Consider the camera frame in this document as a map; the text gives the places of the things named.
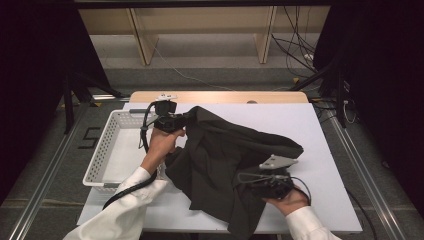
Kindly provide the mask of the black overhead frame bar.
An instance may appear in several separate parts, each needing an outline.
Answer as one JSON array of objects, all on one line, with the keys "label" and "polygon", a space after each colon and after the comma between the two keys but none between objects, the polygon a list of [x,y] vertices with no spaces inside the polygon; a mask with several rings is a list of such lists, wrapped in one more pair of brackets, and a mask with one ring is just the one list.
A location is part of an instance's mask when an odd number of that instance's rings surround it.
[{"label": "black overhead frame bar", "polygon": [[72,0],[78,8],[330,6],[337,0]]}]

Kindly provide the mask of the metal floor rail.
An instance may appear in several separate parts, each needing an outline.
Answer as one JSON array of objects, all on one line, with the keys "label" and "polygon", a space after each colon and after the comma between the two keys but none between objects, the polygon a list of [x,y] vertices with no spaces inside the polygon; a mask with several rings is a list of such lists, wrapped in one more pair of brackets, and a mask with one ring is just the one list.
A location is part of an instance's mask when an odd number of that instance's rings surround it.
[{"label": "metal floor rail", "polygon": [[30,192],[27,198],[7,197],[4,206],[7,209],[19,210],[18,218],[6,240],[24,240],[34,222],[34,219],[43,206],[45,197],[54,182],[62,162],[71,146],[74,137],[79,129],[81,119],[89,109],[88,104],[82,104],[73,108],[76,112],[71,126],[64,131],[60,138],[52,144],[46,146],[53,149],[54,154],[46,160],[45,167],[40,170],[40,177],[35,178],[35,172],[30,172],[30,166],[24,169],[24,177],[18,179],[18,187],[26,187]]},{"label": "metal floor rail", "polygon": [[338,138],[340,139],[389,239],[406,240],[406,235],[401,229],[399,221],[390,209],[382,192],[378,189],[377,184],[375,183],[348,131],[341,126],[336,115],[332,111],[328,111],[326,115],[328,116],[328,120],[332,123],[333,128],[335,129]]}]

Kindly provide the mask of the white perforated plastic basket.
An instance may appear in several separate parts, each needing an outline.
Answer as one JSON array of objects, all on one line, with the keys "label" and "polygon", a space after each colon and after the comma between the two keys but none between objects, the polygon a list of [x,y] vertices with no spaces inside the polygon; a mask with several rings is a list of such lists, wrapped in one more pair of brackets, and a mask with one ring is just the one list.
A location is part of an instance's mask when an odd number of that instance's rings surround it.
[{"label": "white perforated plastic basket", "polygon": [[82,183],[100,191],[115,191],[138,167],[146,153],[140,131],[145,109],[110,113]]}]

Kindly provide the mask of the short metal rail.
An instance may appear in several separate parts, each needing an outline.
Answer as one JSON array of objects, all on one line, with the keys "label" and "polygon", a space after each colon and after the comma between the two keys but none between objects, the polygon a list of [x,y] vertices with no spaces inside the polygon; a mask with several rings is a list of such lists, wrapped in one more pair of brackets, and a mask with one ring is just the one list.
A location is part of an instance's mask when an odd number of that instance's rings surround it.
[{"label": "short metal rail", "polygon": [[101,101],[123,101],[128,102],[130,97],[116,97],[110,94],[94,94],[92,96],[93,101],[101,102]]}]

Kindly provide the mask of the dark grey skirt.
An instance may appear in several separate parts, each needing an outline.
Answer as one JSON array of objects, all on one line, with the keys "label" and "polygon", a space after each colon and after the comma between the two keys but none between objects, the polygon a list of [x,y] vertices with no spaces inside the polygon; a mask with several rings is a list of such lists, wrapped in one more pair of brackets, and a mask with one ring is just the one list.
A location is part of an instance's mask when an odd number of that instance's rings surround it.
[{"label": "dark grey skirt", "polygon": [[190,109],[189,115],[185,146],[167,156],[166,175],[190,199],[192,210],[226,222],[234,237],[247,240],[265,202],[238,175],[257,174],[271,155],[295,159],[303,148],[287,137],[233,124],[202,107]]}]

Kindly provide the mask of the black metal stand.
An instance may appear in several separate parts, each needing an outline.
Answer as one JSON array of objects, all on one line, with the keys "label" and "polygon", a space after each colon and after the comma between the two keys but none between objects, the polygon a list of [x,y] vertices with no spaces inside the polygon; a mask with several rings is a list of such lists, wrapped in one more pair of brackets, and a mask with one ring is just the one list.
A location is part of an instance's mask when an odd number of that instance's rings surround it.
[{"label": "black metal stand", "polygon": [[306,80],[296,83],[290,88],[290,91],[300,91],[304,87],[312,84],[313,82],[322,79],[323,82],[319,87],[319,94],[321,96],[329,93],[331,89],[335,91],[336,96],[336,119],[342,128],[346,127],[344,116],[344,69],[341,57],[334,57],[328,65],[323,67]]}]

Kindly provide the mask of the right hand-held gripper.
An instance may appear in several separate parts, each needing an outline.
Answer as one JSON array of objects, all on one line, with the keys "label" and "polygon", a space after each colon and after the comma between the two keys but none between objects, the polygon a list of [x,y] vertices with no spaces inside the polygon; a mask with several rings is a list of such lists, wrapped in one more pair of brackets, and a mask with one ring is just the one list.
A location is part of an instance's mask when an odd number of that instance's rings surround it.
[{"label": "right hand-held gripper", "polygon": [[259,165],[258,174],[250,174],[246,184],[260,198],[282,199],[294,188],[288,168],[297,163],[297,159],[271,155]]}]

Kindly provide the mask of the person's right hand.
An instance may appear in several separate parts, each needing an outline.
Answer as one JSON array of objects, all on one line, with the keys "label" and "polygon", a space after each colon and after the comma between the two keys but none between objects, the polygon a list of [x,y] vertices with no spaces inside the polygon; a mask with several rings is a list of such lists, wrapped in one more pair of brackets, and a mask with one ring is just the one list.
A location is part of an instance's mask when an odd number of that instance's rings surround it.
[{"label": "person's right hand", "polygon": [[283,199],[264,198],[264,201],[272,204],[284,216],[309,205],[308,197],[300,190],[291,190]]}]

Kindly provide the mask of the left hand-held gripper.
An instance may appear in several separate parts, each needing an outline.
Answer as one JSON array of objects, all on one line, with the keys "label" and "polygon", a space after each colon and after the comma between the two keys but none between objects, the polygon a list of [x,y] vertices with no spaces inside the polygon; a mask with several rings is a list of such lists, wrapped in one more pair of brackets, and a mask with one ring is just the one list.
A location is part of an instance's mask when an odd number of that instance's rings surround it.
[{"label": "left hand-held gripper", "polygon": [[187,113],[176,114],[177,103],[173,102],[176,95],[160,94],[154,102],[155,114],[157,119],[154,121],[154,127],[166,132],[173,133],[177,130],[183,129],[189,119]]}]

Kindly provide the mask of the light wooden bench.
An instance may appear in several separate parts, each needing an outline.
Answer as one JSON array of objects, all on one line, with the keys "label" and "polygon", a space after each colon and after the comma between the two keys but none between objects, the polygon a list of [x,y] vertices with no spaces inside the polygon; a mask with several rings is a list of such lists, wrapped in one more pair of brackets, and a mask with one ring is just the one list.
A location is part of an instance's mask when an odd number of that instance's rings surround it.
[{"label": "light wooden bench", "polygon": [[258,60],[267,62],[273,33],[322,31],[328,6],[88,9],[80,16],[91,35],[132,35],[140,63],[151,63],[161,34],[251,34]]}]

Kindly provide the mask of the black tripod stand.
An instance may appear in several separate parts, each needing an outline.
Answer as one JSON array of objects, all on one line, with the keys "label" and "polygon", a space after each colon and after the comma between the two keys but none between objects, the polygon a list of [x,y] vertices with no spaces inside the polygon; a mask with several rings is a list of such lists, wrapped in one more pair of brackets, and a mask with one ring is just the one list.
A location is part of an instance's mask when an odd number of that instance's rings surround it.
[{"label": "black tripod stand", "polygon": [[105,83],[101,83],[86,74],[78,72],[67,75],[62,85],[66,114],[65,133],[69,133],[75,123],[72,95],[75,95],[82,103],[91,103],[94,101],[94,95],[89,91],[89,88],[95,87],[117,99],[128,97],[128,94],[121,93]]}]

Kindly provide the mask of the person's left hand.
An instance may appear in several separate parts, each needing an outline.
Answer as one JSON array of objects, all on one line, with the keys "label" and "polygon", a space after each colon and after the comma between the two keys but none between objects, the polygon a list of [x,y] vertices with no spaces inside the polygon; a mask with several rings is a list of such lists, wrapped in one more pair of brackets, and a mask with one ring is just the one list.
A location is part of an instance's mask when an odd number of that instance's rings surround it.
[{"label": "person's left hand", "polygon": [[166,155],[175,151],[177,138],[184,135],[185,131],[183,129],[173,133],[166,133],[154,128],[151,134],[149,150],[140,167],[145,169],[149,174],[153,174],[164,161]]}]

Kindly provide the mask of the black curtain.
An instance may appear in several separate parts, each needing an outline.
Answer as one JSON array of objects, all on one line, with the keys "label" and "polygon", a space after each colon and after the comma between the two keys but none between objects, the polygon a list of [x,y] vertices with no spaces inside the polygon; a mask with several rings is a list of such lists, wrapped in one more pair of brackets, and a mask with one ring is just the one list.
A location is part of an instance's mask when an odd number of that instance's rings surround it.
[{"label": "black curtain", "polygon": [[350,38],[347,83],[360,119],[424,218],[424,0],[343,0],[330,7],[315,52],[316,68]]},{"label": "black curtain", "polygon": [[34,155],[63,96],[109,81],[77,9],[0,0],[0,204]]}]

